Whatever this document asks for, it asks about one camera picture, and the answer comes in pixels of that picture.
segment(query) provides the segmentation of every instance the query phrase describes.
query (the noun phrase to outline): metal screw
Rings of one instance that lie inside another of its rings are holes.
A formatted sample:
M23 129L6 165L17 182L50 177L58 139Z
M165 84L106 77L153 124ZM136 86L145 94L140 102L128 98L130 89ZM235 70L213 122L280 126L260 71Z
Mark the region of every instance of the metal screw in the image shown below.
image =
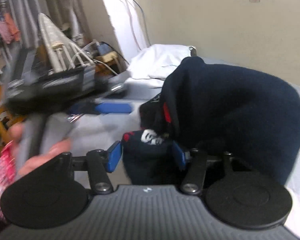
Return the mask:
M194 193L199 190L198 186L193 183L187 183L182 186L182 191L186 193Z
M106 182L99 182L95 185L97 191L107 191L110 189L110 185Z
M74 114L74 115L71 115L71 116L69 116L68 118L67 118L67 120L69 121L69 122L75 122L75 121L77 121L80 117L82 117L83 116L83 114Z

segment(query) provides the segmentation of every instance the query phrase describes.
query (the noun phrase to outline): white cable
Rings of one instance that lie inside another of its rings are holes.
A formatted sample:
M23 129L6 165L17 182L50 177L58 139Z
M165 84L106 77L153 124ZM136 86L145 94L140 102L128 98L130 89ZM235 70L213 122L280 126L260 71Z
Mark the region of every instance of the white cable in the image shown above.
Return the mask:
M138 7L140 8L140 11L141 11L141 14L142 14L142 18L143 18L143 24L144 24L144 27L145 27L145 33L146 33L147 41L148 41L148 43L149 43L149 46L151 46L151 42L150 42L149 34L148 34L147 23L146 23L145 12L143 11L142 7L136 2L136 0L132 0L132 1L134 1L134 3L135 3L136 5L138 5Z
M141 47L140 47L140 44L138 42L138 39L136 37L136 33L134 31L134 27L133 27L133 20L132 20L132 14L131 14L131 11L130 11L130 6L128 3L130 3L130 1L128 0L124 0L125 3L123 1L121 1L123 3L123 5L125 6L126 10L127 10L127 13L128 13L128 17L129 17L129 22L130 22L130 28L131 28L131 32L132 32L132 36L133 36L133 39L138 47L138 49L141 51Z
M70 43L71 47L72 47L72 50L74 51L74 56L72 57L71 59L71 62L74 64L74 57L77 57L77 59L79 60L80 64L83 66L84 65L84 62L82 60L81 57L78 57L78 54L80 53L80 51L78 51L78 49L72 44Z
M93 44L94 42L90 42L88 45L85 46L86 47L89 47ZM71 62L74 63L74 58L77 57L78 54L83 54L89 61L93 61L95 63L101 63L103 64L107 69L109 69L113 74L115 74L116 76L118 75L118 73L116 71L114 71L112 68L110 68L106 63L102 62L102 61L99 61L99 60L96 60L96 59L90 59L83 51L82 49L80 49L79 47L76 48L78 50L78 52L76 54L73 55L72 59L71 59Z
M116 76L118 75L118 73L116 71L114 71L112 68L110 68L106 63L104 63L102 61L99 61L99 60L96 60L96 59L93 59L93 61L105 65L106 68L108 68L113 74L115 74Z

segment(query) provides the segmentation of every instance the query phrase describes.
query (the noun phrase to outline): gray curtain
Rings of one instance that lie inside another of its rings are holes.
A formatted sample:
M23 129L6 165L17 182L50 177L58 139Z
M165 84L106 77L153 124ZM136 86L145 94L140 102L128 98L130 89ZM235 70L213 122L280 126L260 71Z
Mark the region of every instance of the gray curtain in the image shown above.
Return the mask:
M73 39L80 35L90 39L87 19L79 0L47 0L47 4L50 17L58 27L69 23Z

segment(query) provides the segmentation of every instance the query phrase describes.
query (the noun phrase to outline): pink patterned fabric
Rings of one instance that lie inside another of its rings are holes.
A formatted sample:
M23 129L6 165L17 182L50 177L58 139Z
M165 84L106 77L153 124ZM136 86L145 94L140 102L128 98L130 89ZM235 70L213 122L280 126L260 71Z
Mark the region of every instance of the pink patterned fabric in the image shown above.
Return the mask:
M5 21L0 21L0 35L3 41L7 44L10 44L11 41L14 39L13 35L9 30L9 26Z
M11 154L13 142L9 142L1 151L0 157L0 198L6 187L11 185L16 176L16 168L14 158ZM1 208L0 208L0 219L5 220Z

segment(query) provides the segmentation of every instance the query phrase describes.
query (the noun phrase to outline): blue object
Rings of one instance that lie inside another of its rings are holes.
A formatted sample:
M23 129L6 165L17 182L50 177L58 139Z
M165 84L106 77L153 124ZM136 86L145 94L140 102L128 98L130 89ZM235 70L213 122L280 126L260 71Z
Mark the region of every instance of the blue object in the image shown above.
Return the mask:
M106 165L106 171L111 173L114 172L122 155L121 142L116 141L113 145L110 146L107 152L108 152L108 163Z
M100 55L104 55L112 51L112 49L105 43L97 46L97 49Z
M95 110L100 114L130 114L132 107L130 104L101 103L96 106Z
M186 154L176 141L172 142L172 155L179 169L184 171L186 169Z

